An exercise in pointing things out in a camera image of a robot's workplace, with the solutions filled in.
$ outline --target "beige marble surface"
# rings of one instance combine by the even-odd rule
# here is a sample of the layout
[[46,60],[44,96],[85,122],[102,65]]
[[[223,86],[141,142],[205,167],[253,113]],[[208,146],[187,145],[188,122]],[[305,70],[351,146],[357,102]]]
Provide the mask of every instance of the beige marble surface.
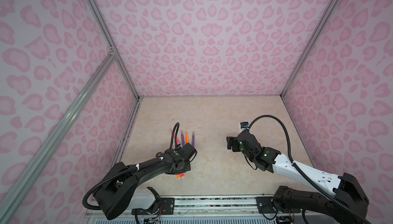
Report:
[[[279,96],[144,98],[123,162],[141,163],[154,158],[159,151],[164,152],[169,148],[171,129],[179,122],[181,130],[195,131],[198,155],[191,163],[191,171],[181,179],[162,174],[140,187],[151,186],[161,196],[274,194],[280,185],[311,191],[288,177],[253,170],[242,153],[227,149],[226,137],[238,135],[239,122],[251,123],[263,114],[276,116],[285,124],[292,157],[311,165]],[[284,132],[274,119],[258,120],[251,133],[262,146],[287,154]]]

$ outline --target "white robotic arm segment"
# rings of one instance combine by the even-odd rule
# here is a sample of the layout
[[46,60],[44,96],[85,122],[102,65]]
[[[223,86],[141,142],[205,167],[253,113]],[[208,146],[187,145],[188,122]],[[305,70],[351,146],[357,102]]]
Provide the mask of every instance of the white robotic arm segment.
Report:
[[[289,158],[285,154],[277,155],[275,159],[276,163],[273,164],[273,172],[287,176],[297,182],[300,182],[312,189],[315,189],[307,180],[292,166]],[[298,161],[294,161],[297,166],[319,187],[321,187],[325,192],[329,193],[332,197],[336,196],[333,188],[338,188],[341,179],[338,178],[336,174],[329,174],[318,170],[316,168],[310,167]]]

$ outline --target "diagonal metal beam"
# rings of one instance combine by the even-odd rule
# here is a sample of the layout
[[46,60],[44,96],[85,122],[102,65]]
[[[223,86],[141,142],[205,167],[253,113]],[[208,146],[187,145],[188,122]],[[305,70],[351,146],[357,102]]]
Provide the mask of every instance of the diagonal metal beam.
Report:
[[126,83],[129,87],[129,89],[132,91],[132,94],[133,94],[135,100],[138,100],[139,99],[138,93],[136,92],[134,84],[132,84],[132,79],[130,77],[130,74],[128,73],[128,71],[124,65],[124,60],[122,60],[122,58],[119,54],[119,51],[116,48],[113,38],[109,32],[108,26],[105,23],[104,17],[102,16],[102,13],[97,6],[96,0],[86,0],[86,2],[87,2],[87,5],[89,6],[97,24],[98,24],[98,27],[101,29],[101,32],[103,33],[103,36],[106,40],[108,47],[110,47],[111,50],[113,51],[113,54],[118,57],[118,59],[116,59],[116,61],[120,65],[121,74],[123,75],[124,79],[126,80]]
[[57,124],[51,135],[46,139],[40,150],[23,171],[22,175],[18,178],[18,181],[12,186],[0,206],[0,224],[7,224],[13,217],[114,61],[115,55],[109,54],[106,57],[96,70],[96,73],[81,90],[81,93],[72,103],[62,120]]
[[322,30],[327,25],[327,22],[329,21],[331,15],[333,14],[334,10],[336,9],[336,7],[340,3],[340,1],[341,0],[330,0],[329,3],[327,4],[327,6],[322,14],[321,19],[319,20],[315,30],[312,32],[310,40],[308,41],[306,47],[304,48],[302,54],[300,55],[300,58],[296,64],[295,68],[293,69],[292,73],[289,75],[288,81],[285,84],[285,87],[281,93],[282,98],[284,98],[287,95],[290,87],[292,86],[292,83],[295,80],[295,77],[297,76],[297,74],[300,71],[300,68],[302,67],[304,62],[306,62],[308,54],[310,53],[312,47],[315,45],[315,42],[317,41],[319,35],[321,35]]

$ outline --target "ventilation grille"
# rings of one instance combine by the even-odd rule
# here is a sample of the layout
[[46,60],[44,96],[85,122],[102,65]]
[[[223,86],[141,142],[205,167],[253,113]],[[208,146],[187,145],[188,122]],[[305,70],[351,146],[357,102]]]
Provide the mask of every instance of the ventilation grille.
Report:
[[[119,220],[112,221],[98,218],[96,224],[136,224],[136,222],[134,218],[119,218]],[[276,222],[263,217],[169,217],[163,219],[161,224],[276,224]]]

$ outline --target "pink patterned wall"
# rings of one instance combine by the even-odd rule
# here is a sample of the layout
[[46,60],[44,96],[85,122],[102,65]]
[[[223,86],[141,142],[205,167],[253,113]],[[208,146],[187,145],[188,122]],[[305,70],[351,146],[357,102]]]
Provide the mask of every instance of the pink patterned wall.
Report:
[[85,0],[0,0],[0,202],[107,54]]
[[392,223],[393,4],[342,0],[285,98],[319,169],[356,176]]
[[329,0],[96,0],[140,95],[280,94]]
[[133,104],[113,63],[10,223],[80,223],[82,197],[109,171]]

